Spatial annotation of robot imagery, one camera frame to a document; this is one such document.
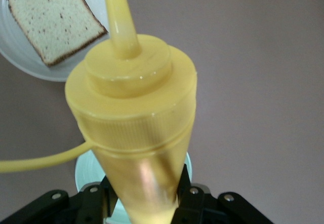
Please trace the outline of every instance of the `gray table surface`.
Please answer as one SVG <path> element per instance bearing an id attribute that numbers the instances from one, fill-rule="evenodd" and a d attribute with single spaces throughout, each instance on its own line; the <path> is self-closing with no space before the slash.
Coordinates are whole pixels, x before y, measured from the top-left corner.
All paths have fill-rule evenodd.
<path id="1" fill-rule="evenodd" d="M 187 53 L 198 73 L 193 182 L 234 191 L 274 223 L 324 223 L 324 0 L 129 0 L 138 33 Z M 0 55 L 0 159 L 82 142 L 64 83 Z M 76 194 L 75 161 L 0 174 L 0 220 L 41 194 Z"/>

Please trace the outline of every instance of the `slice of bread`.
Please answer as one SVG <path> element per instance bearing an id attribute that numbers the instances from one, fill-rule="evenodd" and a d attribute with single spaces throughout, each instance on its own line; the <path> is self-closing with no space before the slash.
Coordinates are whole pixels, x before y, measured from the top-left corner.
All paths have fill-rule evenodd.
<path id="1" fill-rule="evenodd" d="M 9 0 L 9 9 L 47 66 L 107 34 L 85 0 Z"/>

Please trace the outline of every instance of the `screw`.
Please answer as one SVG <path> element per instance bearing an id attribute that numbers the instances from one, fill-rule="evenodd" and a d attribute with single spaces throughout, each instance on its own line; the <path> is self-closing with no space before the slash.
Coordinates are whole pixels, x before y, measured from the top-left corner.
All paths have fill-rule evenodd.
<path id="1" fill-rule="evenodd" d="M 190 189 L 190 192 L 191 192 L 193 195 L 196 195 L 196 194 L 199 193 L 198 189 L 196 189 L 196 188 L 191 188 L 191 189 Z"/>
<path id="2" fill-rule="evenodd" d="M 94 192 L 96 192 L 96 191 L 98 191 L 98 188 L 97 188 L 97 187 L 92 187 L 92 188 L 90 189 L 90 193 L 94 193 Z"/>
<path id="3" fill-rule="evenodd" d="M 224 199 L 227 200 L 228 202 L 234 201 L 234 197 L 232 195 L 225 195 Z"/>
<path id="4" fill-rule="evenodd" d="M 60 193 L 56 193 L 56 194 L 53 194 L 52 195 L 52 199 L 53 200 L 56 200 L 56 199 L 59 199 L 62 195 Z"/>

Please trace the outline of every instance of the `white plate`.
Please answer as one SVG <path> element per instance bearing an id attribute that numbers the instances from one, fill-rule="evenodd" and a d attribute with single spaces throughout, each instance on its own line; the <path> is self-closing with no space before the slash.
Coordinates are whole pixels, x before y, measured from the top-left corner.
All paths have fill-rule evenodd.
<path id="1" fill-rule="evenodd" d="M 189 179 L 192 179 L 192 165 L 190 156 L 187 153 L 184 162 L 187 165 Z M 80 191 L 83 186 L 92 182 L 101 182 L 105 173 L 100 166 L 97 158 L 92 151 L 88 151 L 78 157 L 75 166 L 75 184 L 77 191 Z M 118 199 L 115 209 L 111 217 L 106 219 L 108 224 L 131 224 L 129 217 L 123 207 L 123 204 Z"/>
<path id="2" fill-rule="evenodd" d="M 105 0 L 86 0 L 86 2 L 96 18 L 109 30 Z M 0 52 L 17 68 L 34 77 L 48 81 L 66 81 L 70 72 L 84 59 L 89 49 L 108 38 L 109 35 L 105 35 L 63 62 L 47 67 L 14 20 L 8 8 L 8 0 L 1 0 Z"/>

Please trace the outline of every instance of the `yellow nozzle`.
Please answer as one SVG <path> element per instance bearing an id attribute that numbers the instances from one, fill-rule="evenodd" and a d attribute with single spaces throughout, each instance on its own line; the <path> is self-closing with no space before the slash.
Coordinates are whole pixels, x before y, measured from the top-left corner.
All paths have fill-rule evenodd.
<path id="1" fill-rule="evenodd" d="M 106 0 L 110 36 L 118 58 L 130 59 L 141 52 L 127 0 Z"/>

